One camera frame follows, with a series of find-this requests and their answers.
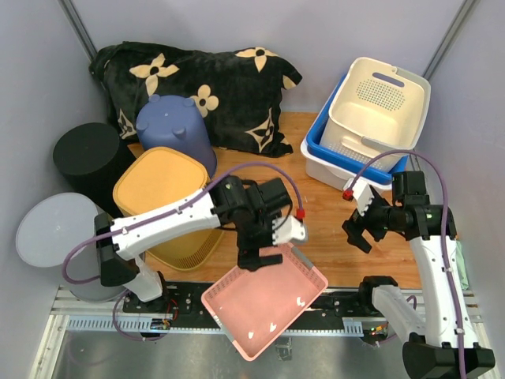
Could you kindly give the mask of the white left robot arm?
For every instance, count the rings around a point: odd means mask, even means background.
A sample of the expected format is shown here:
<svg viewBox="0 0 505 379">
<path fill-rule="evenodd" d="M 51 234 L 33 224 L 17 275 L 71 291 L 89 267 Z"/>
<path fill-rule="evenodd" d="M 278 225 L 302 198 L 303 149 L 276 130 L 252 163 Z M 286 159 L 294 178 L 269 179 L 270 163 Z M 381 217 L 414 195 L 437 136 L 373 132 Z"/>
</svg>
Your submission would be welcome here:
<svg viewBox="0 0 505 379">
<path fill-rule="evenodd" d="M 282 216 L 292 204 L 280 178 L 258 184 L 226 176 L 180 201 L 136 216 L 108 220 L 95 218 L 99 282 L 123 286 L 150 311 L 158 313 L 169 302 L 164 280 L 140 255 L 154 246 L 198 231 L 229 223 L 237 234 L 238 267 L 254 272 L 282 263 L 282 255 L 260 255 L 260 249 L 302 241 L 307 232 L 294 216 Z"/>
</svg>

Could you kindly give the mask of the black large bucket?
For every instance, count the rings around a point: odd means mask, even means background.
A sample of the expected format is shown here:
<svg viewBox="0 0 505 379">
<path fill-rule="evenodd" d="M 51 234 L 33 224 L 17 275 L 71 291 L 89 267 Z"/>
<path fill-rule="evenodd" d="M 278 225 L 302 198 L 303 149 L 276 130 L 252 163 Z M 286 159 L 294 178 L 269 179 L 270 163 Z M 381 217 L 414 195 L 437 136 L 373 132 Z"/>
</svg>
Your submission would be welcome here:
<svg viewBox="0 0 505 379">
<path fill-rule="evenodd" d="M 57 141 L 53 161 L 76 192 L 110 216 L 122 216 L 113 190 L 135 156 L 113 126 L 90 122 L 74 127 Z"/>
</svg>

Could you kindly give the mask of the beige perforated basket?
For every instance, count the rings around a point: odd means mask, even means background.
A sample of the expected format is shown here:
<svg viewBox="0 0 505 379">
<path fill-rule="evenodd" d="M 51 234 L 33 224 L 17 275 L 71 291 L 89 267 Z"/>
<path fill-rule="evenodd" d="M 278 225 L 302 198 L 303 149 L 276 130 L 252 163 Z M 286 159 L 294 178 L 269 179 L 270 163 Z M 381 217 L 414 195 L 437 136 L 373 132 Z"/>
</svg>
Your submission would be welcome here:
<svg viewBox="0 0 505 379">
<path fill-rule="evenodd" d="M 359 163 L 390 150 L 411 150 L 430 97 L 425 78 L 373 58 L 356 58 L 331 101 L 320 146 Z"/>
</svg>

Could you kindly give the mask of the yellow slatted basket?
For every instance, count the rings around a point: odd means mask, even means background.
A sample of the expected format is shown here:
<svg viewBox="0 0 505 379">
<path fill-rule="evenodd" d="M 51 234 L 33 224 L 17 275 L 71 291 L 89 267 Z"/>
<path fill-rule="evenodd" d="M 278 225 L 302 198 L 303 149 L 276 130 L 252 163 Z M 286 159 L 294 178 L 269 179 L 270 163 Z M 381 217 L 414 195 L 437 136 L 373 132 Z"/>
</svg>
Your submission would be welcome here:
<svg viewBox="0 0 505 379">
<path fill-rule="evenodd" d="M 205 167 L 195 159 L 171 148 L 156 147 L 125 171 L 112 196 L 123 216 L 135 216 L 181 200 L 208 181 Z M 175 270 L 191 271 L 210 257 L 222 236 L 216 229 L 196 231 L 152 247 L 148 253 Z"/>
</svg>

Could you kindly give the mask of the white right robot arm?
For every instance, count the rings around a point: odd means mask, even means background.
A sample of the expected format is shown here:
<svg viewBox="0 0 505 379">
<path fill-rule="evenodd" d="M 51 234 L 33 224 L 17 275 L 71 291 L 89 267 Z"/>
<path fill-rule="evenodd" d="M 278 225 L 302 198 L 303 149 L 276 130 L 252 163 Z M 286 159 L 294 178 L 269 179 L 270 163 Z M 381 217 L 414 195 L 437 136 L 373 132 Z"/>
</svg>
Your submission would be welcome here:
<svg viewBox="0 0 505 379">
<path fill-rule="evenodd" d="M 368 316 L 381 313 L 402 341 L 402 361 L 411 378 L 478 378 L 495 367 L 490 348 L 482 347 L 466 310 L 457 267 L 457 232 L 451 210 L 434 205 L 421 171 L 394 174 L 392 200 L 365 180 L 352 178 L 343 198 L 356 209 L 342 228 L 347 242 L 365 253 L 387 233 L 400 234 L 413 252 L 425 304 L 420 315 L 390 276 L 366 276 L 357 305 Z"/>
</svg>

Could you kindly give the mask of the blue bucket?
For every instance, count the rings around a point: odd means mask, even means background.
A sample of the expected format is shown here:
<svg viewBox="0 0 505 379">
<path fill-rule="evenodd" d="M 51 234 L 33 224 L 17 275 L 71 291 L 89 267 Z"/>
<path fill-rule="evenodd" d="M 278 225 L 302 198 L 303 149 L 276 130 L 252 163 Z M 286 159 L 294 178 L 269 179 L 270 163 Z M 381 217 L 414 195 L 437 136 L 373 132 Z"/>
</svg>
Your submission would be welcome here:
<svg viewBox="0 0 505 379">
<path fill-rule="evenodd" d="M 217 158 L 204 119 L 191 98 L 150 96 L 137 115 L 137 135 L 145 150 L 168 147 L 201 163 L 213 177 Z"/>
</svg>

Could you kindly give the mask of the pink small tray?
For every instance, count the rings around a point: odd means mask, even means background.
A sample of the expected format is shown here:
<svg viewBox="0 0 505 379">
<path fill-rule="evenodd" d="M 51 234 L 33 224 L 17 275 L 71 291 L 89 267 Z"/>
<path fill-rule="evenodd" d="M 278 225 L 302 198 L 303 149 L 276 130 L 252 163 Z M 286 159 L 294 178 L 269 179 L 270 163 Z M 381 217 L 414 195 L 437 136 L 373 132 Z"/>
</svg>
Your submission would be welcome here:
<svg viewBox="0 0 505 379">
<path fill-rule="evenodd" d="M 282 264 L 255 272 L 233 267 L 202 295 L 201 302 L 246 361 L 255 360 L 328 287 L 323 273 L 293 244 L 263 248 Z"/>
</svg>

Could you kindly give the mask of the grey bucket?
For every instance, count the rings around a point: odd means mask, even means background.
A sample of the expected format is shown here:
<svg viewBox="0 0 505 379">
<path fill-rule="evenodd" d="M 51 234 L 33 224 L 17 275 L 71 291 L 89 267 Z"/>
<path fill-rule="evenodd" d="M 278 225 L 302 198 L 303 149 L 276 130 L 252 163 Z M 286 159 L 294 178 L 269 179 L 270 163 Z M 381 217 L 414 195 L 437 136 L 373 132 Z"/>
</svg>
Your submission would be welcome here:
<svg viewBox="0 0 505 379">
<path fill-rule="evenodd" d="M 17 230 L 16 248 L 27 264 L 40 268 L 60 286 L 87 302 L 117 298 L 125 288 L 104 287 L 99 280 L 86 284 L 68 283 L 62 275 L 67 254 L 94 236 L 94 218 L 103 210 L 79 193 L 60 193 L 32 208 Z"/>
</svg>

